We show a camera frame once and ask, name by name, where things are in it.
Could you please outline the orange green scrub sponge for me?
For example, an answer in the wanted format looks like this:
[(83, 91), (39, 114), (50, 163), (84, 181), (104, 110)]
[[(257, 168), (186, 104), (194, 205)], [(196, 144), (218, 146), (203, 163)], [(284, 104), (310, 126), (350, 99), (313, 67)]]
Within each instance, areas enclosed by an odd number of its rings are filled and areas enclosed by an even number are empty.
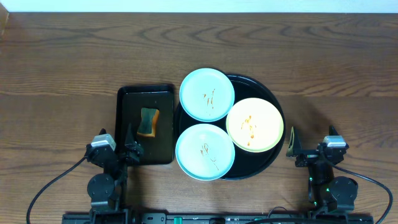
[(155, 108), (141, 109), (141, 122), (137, 129), (137, 135), (154, 138), (156, 125), (159, 118), (159, 110)]

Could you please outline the yellow plate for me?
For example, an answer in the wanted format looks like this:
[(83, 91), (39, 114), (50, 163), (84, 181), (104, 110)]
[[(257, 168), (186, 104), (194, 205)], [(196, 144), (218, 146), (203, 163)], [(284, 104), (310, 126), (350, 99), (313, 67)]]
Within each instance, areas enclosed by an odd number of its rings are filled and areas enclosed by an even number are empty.
[(284, 121), (281, 112), (260, 98), (237, 102), (226, 117), (226, 130), (232, 141), (247, 152), (265, 152), (282, 139)]

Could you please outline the light blue plate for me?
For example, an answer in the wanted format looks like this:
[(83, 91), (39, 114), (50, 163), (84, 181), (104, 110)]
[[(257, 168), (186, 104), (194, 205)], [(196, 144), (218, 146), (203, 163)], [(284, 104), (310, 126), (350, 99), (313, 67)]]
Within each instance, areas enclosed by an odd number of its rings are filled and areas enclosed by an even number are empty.
[(231, 80), (213, 68), (199, 68), (182, 81), (179, 100), (183, 110), (195, 120), (210, 123), (224, 118), (234, 105)]
[(230, 136), (212, 124), (196, 124), (177, 139), (175, 156), (188, 176), (203, 181), (216, 180), (232, 168), (235, 149)]

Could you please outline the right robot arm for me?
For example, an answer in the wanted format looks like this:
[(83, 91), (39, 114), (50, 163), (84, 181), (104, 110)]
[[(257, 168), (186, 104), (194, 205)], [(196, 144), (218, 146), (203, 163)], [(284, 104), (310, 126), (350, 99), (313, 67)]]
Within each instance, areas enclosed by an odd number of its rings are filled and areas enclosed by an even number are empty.
[(349, 177), (336, 177), (333, 172), (333, 166), (344, 160), (347, 149), (349, 145), (333, 126), (315, 149), (303, 149), (297, 130), (291, 129), (286, 156), (295, 157), (296, 167), (308, 169), (308, 200), (315, 205), (308, 213), (310, 218), (354, 210), (358, 183)]

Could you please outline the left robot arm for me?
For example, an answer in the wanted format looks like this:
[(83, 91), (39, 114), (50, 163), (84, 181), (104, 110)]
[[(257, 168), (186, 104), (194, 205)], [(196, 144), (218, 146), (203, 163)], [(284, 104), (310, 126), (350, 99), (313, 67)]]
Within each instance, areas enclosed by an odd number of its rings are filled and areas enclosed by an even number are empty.
[(117, 149), (113, 137), (104, 129), (86, 145), (85, 158), (103, 169), (90, 179), (87, 186), (94, 213), (117, 212), (125, 196), (127, 168), (138, 165), (144, 149), (136, 140), (131, 126), (127, 127), (124, 144)]

